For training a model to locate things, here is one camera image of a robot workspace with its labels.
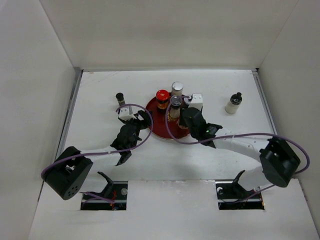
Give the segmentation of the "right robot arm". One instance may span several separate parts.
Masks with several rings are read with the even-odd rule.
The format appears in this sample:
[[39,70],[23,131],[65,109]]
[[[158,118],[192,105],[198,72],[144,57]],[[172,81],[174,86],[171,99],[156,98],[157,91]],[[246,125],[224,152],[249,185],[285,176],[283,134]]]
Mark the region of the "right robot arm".
[[202,112],[194,107],[184,109],[180,120],[202,145],[232,151],[260,163],[254,169],[240,171],[233,180],[231,190],[238,198],[268,184],[286,188],[301,163],[286,140],[276,135],[268,139],[235,136],[221,125],[206,122]]

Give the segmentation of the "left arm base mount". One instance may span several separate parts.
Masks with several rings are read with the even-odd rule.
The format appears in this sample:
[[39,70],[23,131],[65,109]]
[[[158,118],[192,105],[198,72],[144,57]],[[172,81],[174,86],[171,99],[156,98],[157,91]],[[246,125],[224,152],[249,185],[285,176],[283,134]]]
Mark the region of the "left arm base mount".
[[125,211],[129,184],[127,181],[113,181],[101,171],[97,172],[106,180],[100,192],[88,191],[82,195],[81,211]]

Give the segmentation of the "white blue label bottle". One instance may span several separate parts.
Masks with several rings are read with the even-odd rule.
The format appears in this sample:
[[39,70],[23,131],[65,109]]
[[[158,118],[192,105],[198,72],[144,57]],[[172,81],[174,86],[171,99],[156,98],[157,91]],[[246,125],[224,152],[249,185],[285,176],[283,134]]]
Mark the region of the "white blue label bottle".
[[182,96],[183,95],[183,84],[179,81],[175,81],[171,85],[171,95],[172,96]]

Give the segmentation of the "red cap sauce jar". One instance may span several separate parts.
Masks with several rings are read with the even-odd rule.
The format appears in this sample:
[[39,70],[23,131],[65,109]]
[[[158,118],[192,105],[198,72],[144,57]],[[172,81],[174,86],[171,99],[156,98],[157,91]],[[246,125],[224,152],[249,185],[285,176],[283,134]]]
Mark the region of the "red cap sauce jar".
[[157,108],[159,110],[166,110],[169,104],[169,97],[170,94],[167,90],[165,89],[160,89],[156,92],[155,98],[156,98],[156,102],[157,102]]

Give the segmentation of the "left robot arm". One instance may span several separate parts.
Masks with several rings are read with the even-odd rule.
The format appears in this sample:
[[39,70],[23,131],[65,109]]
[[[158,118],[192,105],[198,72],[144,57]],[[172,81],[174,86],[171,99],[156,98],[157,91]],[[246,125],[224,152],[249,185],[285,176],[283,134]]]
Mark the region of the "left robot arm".
[[41,172],[42,180],[63,200],[71,199],[80,191],[94,162],[106,159],[110,166],[123,165],[132,156],[132,150],[146,141],[139,134],[142,130],[153,128],[153,113],[143,109],[124,115],[126,110],[125,107],[118,110],[118,119],[123,125],[110,146],[89,151],[69,146]]

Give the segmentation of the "clear cap spice bottle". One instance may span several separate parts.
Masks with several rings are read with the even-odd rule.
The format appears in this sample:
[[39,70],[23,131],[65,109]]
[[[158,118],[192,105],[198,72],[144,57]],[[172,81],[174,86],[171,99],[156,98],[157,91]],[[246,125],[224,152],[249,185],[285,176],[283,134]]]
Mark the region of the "clear cap spice bottle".
[[180,109],[182,106],[182,98],[181,96],[174,95],[170,99],[170,108],[169,108],[169,114],[168,114],[168,121],[174,122],[178,120],[180,117]]

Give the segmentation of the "black cap white bottle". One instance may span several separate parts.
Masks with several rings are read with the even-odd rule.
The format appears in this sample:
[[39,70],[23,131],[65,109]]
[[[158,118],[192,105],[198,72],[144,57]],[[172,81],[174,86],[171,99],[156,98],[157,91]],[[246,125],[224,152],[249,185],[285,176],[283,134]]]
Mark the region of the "black cap white bottle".
[[243,98],[242,98],[241,92],[237,92],[233,94],[224,108],[225,111],[228,114],[235,114],[238,108],[240,107],[242,101],[243,101]]

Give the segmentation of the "black cap pepper bottle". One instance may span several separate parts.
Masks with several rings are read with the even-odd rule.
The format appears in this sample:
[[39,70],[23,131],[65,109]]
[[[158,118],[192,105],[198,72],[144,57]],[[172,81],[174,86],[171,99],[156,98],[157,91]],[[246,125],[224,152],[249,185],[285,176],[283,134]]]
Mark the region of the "black cap pepper bottle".
[[123,106],[126,105],[126,102],[125,102],[125,98],[124,98],[124,94],[122,92],[118,92],[116,95],[115,95],[115,98],[118,102],[118,109],[120,110],[120,108],[122,108]]

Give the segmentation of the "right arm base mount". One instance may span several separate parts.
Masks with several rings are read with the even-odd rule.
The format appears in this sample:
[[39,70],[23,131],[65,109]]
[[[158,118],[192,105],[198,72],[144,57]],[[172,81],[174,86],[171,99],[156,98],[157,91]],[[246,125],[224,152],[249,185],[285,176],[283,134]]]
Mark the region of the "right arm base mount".
[[245,170],[238,173],[234,179],[217,180],[215,182],[219,210],[265,209],[260,193],[251,196],[256,193],[254,190],[248,191],[239,185],[238,181],[244,172]]

